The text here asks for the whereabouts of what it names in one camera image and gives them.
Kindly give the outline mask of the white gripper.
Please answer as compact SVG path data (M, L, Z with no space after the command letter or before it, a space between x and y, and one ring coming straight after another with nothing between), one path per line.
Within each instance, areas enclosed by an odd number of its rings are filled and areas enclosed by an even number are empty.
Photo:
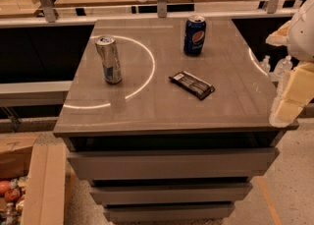
M274 122L292 123L314 98L314 0L306 0L293 15L266 38L273 46L288 46L288 54L300 62L284 73L274 100Z

